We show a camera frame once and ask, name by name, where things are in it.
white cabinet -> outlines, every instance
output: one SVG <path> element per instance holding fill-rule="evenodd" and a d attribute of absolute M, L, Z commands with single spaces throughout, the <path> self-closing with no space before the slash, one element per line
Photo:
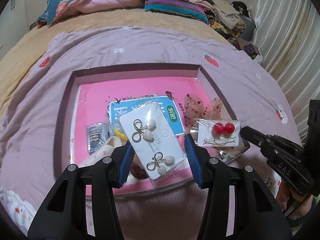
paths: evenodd
<path fill-rule="evenodd" d="M 0 15 L 0 60 L 27 32 L 25 0 L 9 0 Z"/>

pink blanket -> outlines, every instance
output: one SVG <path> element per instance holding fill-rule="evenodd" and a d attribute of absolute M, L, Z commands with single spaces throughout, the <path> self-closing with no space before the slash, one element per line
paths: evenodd
<path fill-rule="evenodd" d="M 146 27 L 60 33 L 15 91 L 0 124 L 0 201 L 24 233 L 55 183 L 54 133 L 61 99 L 72 72 L 154 62 L 202 65 L 243 126 L 301 143 L 290 106 L 277 82 L 231 44 Z M 266 164 L 258 147 L 252 145 L 231 164 L 252 165 L 272 193 L 277 192 L 280 177 Z M 196 239 L 206 192 L 190 184 L 153 196 L 117 200 L 125 239 Z M 90 213 L 88 201 L 88 231 L 94 234 Z"/>
<path fill-rule="evenodd" d="M 79 13 L 88 14 L 110 9 L 139 8 L 143 6 L 144 3 L 140 0 L 74 0 L 59 18 L 62 19 Z"/>

earring card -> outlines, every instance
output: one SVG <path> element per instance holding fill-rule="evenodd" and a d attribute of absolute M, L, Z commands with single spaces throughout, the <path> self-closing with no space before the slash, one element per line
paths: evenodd
<path fill-rule="evenodd" d="M 156 126 L 151 130 L 153 134 L 152 140 L 145 140 L 141 135 L 141 140 L 139 142 L 133 141 L 132 134 L 137 132 L 133 125 L 133 121 L 136 119 L 141 120 L 143 126 L 145 126 L 147 121 L 152 119 L 156 121 Z M 157 179 L 161 176 L 158 173 L 157 168 L 153 171 L 149 171 L 146 168 L 147 163 L 153 161 L 152 158 L 157 152 L 161 152 L 164 157 L 171 155 L 175 158 L 175 162 L 171 165 L 167 165 L 163 161 L 159 162 L 159 165 L 166 167 L 167 172 L 186 158 L 179 141 L 175 137 L 174 132 L 157 102 L 151 102 L 134 111 L 122 115 L 119 121 L 132 147 L 134 148 L 136 155 L 151 179 Z"/>
<path fill-rule="evenodd" d="M 236 120 L 203 120 L 203 119 L 198 119 L 197 120 L 199 124 L 199 132 L 198 132 L 198 146 L 214 146 L 214 147 L 234 147 L 239 145 L 239 132 L 240 132 L 240 122 Z M 212 135 L 212 127 L 216 123 L 222 123 L 225 125 L 228 122 L 231 122 L 235 126 L 235 131 L 228 136 L 223 136 L 223 137 L 218 137 L 218 136 L 213 136 Z"/>

red bead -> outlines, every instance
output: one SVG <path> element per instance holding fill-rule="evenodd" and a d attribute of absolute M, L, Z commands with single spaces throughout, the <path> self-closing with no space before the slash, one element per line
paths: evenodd
<path fill-rule="evenodd" d="M 212 127 L 212 132 L 214 134 L 223 134 L 223 132 L 224 132 L 223 124 L 220 122 L 217 122 L 216 124 L 214 124 Z"/>
<path fill-rule="evenodd" d="M 225 134 L 232 134 L 235 131 L 235 126 L 233 123 L 228 122 L 224 125 L 224 133 Z"/>

pink box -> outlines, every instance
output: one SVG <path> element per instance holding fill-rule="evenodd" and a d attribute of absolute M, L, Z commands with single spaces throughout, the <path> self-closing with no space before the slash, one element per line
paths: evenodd
<path fill-rule="evenodd" d="M 110 101 L 153 93 L 165 95 L 166 91 L 172 92 L 182 122 L 183 114 L 177 104 L 181 103 L 184 107 L 187 93 L 196 94 L 204 104 L 220 98 L 224 104 L 221 110 L 223 117 L 237 119 L 220 89 L 200 65 L 146 63 L 75 71 L 66 86 L 57 120 L 53 163 L 55 177 L 58 178 L 70 163 L 80 164 L 88 156 L 85 128 L 107 120 L 105 113 Z M 241 153 L 250 147 L 247 141 L 243 142 Z M 114 189 L 114 194 L 151 194 L 179 187 L 189 181 L 192 181 L 192 174 L 188 161 L 185 161 L 160 188 L 154 189 L 148 179 L 141 181 L 130 177 L 121 189 Z M 91 195 L 90 186 L 87 186 L 87 195 Z"/>

